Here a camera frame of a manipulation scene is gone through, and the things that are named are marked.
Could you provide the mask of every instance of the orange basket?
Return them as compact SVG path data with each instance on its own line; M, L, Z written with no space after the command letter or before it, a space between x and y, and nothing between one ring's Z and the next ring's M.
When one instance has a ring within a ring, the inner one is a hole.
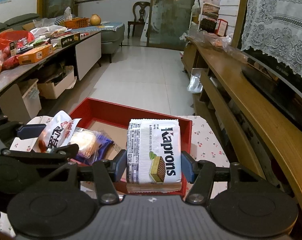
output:
M79 29L88 27L89 18L74 18L71 21L65 21L64 26L68 29Z

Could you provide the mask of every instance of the wafer image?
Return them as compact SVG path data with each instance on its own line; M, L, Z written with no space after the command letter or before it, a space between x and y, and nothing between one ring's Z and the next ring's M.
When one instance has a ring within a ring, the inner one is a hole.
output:
M156 156L152 159L150 175L155 182L163 183L165 178L165 162L161 156Z

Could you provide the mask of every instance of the sofa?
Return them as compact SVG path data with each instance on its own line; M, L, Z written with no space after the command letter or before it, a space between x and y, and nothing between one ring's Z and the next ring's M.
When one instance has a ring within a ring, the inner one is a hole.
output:
M36 13L28 13L13 17L4 23L0 23L0 33L8 29L13 29L15 31L23 30L22 26L32 22L33 20L39 21L39 15Z
M8 29L13 29L15 31L23 30L25 24L31 23L33 20L41 20L38 14L28 13L13 17L4 23L0 23L0 32ZM119 45L122 44L124 40L124 30L125 26L122 25L116 31L102 31L101 32L101 53L108 54L110 63L112 62L112 54L116 52Z
M110 63L112 63L112 54L117 51L119 45L122 46L124 30L123 24L116 31L105 30L101 32L101 54L108 54Z

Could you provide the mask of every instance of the tile floor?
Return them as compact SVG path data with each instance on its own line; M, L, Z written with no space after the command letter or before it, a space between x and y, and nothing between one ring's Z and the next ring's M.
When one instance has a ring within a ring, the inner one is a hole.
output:
M141 35L137 34L137 36L130 36L130 38L128 39L126 36L124 37L123 40L123 45L126 46L147 46L147 43L144 41L140 41L141 40Z
M123 46L110 64L94 66L63 100L70 113L84 98L91 97L170 115L192 115L189 78L182 72L179 51Z

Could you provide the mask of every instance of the lace cloth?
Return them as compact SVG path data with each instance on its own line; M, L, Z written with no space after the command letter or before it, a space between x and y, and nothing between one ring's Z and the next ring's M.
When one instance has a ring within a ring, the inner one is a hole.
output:
M302 77L302 0L248 0L242 50L249 47Z

